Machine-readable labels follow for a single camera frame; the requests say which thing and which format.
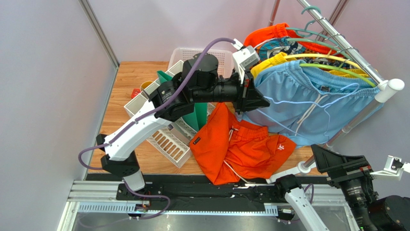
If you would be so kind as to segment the orange shorts front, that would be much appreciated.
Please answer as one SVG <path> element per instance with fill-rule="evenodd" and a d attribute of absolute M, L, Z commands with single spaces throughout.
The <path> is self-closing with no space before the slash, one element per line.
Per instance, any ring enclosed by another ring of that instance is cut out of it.
<path fill-rule="evenodd" d="M 218 103 L 189 147 L 205 176 L 223 185 L 270 178 L 296 144 L 286 136 L 270 135 L 267 127 L 238 121 L 226 104 Z"/>

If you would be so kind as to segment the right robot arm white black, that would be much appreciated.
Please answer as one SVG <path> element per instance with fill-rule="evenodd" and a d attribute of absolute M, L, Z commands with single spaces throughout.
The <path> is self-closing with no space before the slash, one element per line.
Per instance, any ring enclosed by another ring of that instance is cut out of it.
<path fill-rule="evenodd" d="M 341 155 L 316 144 L 311 149 L 318 172 L 327 173 L 328 184 L 341 189 L 359 230 L 410 229 L 410 199 L 398 195 L 379 199 L 372 183 L 374 179 L 383 177 L 400 180 L 403 172 L 410 171 L 408 162 L 402 162 L 399 157 L 388 156 L 384 169 L 373 171 L 363 155 Z M 280 177 L 274 184 L 277 195 L 291 205 L 308 231 L 328 230 L 294 174 Z"/>

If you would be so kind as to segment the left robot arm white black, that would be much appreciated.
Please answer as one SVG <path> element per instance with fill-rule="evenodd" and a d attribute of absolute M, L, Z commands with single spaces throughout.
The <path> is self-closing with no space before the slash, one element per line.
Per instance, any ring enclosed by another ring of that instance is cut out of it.
<path fill-rule="evenodd" d="M 120 129 L 99 138 L 105 171 L 121 177 L 130 191 L 145 187 L 135 149 L 148 137 L 194 111 L 196 103 L 231 102 L 237 114 L 269 106 L 254 85 L 250 67 L 259 62 L 254 52 L 233 54 L 234 70 L 228 79 L 218 74 L 218 59 L 198 53 L 183 63 L 182 70 L 158 86 L 141 109 Z"/>

